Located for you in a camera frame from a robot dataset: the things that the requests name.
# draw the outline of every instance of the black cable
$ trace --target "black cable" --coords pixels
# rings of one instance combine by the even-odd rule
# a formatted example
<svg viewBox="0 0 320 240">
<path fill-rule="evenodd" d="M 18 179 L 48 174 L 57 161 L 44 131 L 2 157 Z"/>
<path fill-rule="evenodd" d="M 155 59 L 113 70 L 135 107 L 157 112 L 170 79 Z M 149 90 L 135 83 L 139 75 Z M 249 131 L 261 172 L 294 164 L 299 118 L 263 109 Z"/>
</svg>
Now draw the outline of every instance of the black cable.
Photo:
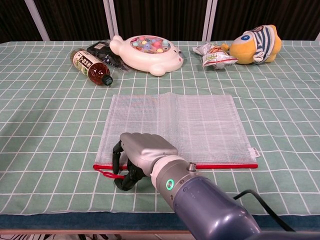
<svg viewBox="0 0 320 240">
<path fill-rule="evenodd" d="M 237 200 L 246 194 L 252 194 L 262 205 L 262 207 L 266 210 L 266 212 L 287 232 L 295 232 L 288 224 L 286 224 L 269 206 L 268 204 L 261 198 L 261 196 L 252 189 L 245 190 L 239 193 L 237 196 L 234 196 L 233 199 Z"/>
</svg>

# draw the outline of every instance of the green led light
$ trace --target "green led light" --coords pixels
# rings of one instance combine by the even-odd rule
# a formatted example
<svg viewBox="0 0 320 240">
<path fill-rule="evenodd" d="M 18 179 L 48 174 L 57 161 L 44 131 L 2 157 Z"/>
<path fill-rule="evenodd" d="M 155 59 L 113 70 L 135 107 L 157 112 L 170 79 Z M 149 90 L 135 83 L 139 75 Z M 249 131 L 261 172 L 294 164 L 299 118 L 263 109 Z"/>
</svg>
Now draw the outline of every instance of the green led light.
<svg viewBox="0 0 320 240">
<path fill-rule="evenodd" d="M 168 181 L 166 181 L 165 185 L 166 185 L 166 189 L 168 189 L 170 191 L 171 189 L 174 188 L 175 182 L 173 179 L 168 179 Z"/>
</svg>

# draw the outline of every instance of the plush toy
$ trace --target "plush toy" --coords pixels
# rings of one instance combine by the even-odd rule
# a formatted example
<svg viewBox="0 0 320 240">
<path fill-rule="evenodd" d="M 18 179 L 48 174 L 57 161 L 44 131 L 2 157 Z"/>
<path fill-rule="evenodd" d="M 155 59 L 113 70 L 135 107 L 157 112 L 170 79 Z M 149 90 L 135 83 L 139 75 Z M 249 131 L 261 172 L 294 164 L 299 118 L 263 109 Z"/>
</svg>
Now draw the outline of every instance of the plush toy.
<svg viewBox="0 0 320 240">
<path fill-rule="evenodd" d="M 238 64 L 262 64 L 275 60 L 282 41 L 274 25 L 262 25 L 245 31 L 229 47 L 231 56 L 238 58 Z"/>
</svg>

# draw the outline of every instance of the white seal-shaped toy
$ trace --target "white seal-shaped toy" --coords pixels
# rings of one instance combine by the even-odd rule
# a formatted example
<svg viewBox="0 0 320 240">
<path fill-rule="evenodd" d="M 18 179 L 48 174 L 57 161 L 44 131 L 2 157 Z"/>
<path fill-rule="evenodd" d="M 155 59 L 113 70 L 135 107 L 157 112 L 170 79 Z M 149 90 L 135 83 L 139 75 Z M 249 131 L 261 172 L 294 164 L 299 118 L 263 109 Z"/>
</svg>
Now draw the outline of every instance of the white seal-shaped toy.
<svg viewBox="0 0 320 240">
<path fill-rule="evenodd" d="M 154 76 L 173 72 L 184 63 L 181 51 L 172 42 L 159 36 L 133 36 L 124 41 L 115 35 L 110 48 L 130 67 Z"/>
</svg>

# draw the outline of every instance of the table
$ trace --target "table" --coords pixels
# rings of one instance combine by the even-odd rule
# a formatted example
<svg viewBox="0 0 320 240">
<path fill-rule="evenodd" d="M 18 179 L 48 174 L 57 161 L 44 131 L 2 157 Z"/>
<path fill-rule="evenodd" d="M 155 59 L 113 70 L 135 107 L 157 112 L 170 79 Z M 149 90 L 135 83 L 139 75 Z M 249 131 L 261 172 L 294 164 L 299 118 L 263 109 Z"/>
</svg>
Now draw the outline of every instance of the table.
<svg viewBox="0 0 320 240">
<path fill-rule="evenodd" d="M 125 220 L 126 230 L 185 231 L 154 189 L 116 192 L 92 169 L 112 95 L 167 92 L 232 95 L 259 167 L 203 174 L 230 196 L 257 190 L 297 230 L 320 229 L 319 42 L 283 41 L 275 62 L 214 71 L 192 52 L 202 42 L 177 41 L 181 70 L 154 77 L 111 67 L 109 88 L 70 64 L 72 49 L 95 42 L 0 45 L 1 229 L 123 230 Z M 262 228 L 277 228 L 253 198 L 241 203 Z"/>
</svg>

